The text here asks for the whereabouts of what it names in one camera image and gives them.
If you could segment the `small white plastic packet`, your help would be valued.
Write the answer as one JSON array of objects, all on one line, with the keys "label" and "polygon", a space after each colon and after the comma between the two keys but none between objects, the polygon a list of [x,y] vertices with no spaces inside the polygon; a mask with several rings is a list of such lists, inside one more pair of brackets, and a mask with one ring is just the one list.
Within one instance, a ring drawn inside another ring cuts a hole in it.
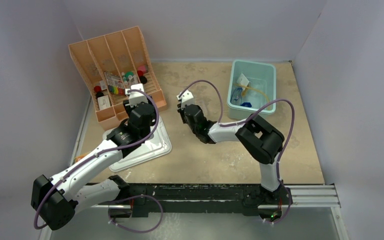
[{"label": "small white plastic packet", "polygon": [[250,83],[249,79],[243,73],[241,73],[239,77],[236,79],[236,84],[241,88],[246,88],[249,85],[249,83]]}]

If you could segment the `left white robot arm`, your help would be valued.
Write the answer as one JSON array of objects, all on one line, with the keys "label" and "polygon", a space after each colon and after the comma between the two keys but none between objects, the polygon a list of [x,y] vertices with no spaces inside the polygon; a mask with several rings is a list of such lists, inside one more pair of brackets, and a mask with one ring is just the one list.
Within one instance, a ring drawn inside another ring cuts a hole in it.
[{"label": "left white robot arm", "polygon": [[142,83],[125,90],[128,118],[84,158],[51,177],[38,176],[33,181],[31,206],[35,210],[33,227],[41,230],[64,227],[77,213],[103,202],[126,203],[129,191],[119,177],[101,183],[89,181],[105,168],[122,160],[144,144],[160,121],[159,110]]}]

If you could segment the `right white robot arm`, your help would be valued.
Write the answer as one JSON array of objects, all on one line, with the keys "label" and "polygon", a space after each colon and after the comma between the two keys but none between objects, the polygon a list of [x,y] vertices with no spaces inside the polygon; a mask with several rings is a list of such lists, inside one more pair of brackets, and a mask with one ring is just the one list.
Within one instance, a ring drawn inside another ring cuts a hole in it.
[{"label": "right white robot arm", "polygon": [[287,146],[294,124],[291,123],[287,138],[257,113],[241,121],[221,123],[208,120],[201,107],[195,104],[193,94],[185,90],[176,96],[177,111],[183,123],[204,144],[240,142],[248,153],[259,162],[262,200],[268,204],[280,198],[281,178],[279,161]]}]

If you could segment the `white storage box lid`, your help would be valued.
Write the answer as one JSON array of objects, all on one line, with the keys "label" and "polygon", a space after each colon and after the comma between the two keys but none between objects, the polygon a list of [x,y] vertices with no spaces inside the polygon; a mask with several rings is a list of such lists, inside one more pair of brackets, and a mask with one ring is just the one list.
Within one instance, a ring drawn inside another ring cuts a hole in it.
[{"label": "white storage box lid", "polygon": [[160,116],[159,123],[156,126],[156,130],[153,135],[127,157],[123,157],[121,160],[110,165],[108,168],[114,173],[119,172],[167,155],[171,152],[171,150],[172,144],[169,139],[169,134],[166,130],[163,119]]}]

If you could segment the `blue safety glasses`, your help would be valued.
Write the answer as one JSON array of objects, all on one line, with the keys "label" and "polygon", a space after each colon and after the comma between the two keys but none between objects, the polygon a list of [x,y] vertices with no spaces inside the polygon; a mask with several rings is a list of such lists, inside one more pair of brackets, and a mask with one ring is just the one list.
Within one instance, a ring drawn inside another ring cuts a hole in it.
[{"label": "blue safety glasses", "polygon": [[232,105],[240,106],[242,104],[242,87],[236,87],[230,95],[230,103]]}]

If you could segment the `tan rubber tubing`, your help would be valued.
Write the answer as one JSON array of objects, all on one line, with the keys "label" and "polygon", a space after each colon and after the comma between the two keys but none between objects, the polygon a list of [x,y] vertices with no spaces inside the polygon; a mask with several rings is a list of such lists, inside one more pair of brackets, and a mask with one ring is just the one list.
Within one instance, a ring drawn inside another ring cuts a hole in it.
[{"label": "tan rubber tubing", "polygon": [[[235,86],[235,88],[240,87],[236,83],[234,83],[233,85]],[[249,108],[259,109],[270,101],[268,95],[262,90],[250,86],[242,87],[242,89],[242,103],[250,102],[252,104],[252,107]]]}]

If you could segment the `graduated cylinder blue base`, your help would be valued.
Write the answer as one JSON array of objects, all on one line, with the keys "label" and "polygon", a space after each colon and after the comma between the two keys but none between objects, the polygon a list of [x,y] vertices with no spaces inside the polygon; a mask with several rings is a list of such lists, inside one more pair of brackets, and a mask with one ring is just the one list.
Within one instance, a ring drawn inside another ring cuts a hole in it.
[{"label": "graduated cylinder blue base", "polygon": [[252,104],[250,102],[243,102],[240,106],[241,107],[246,107],[246,108],[251,108]]}]

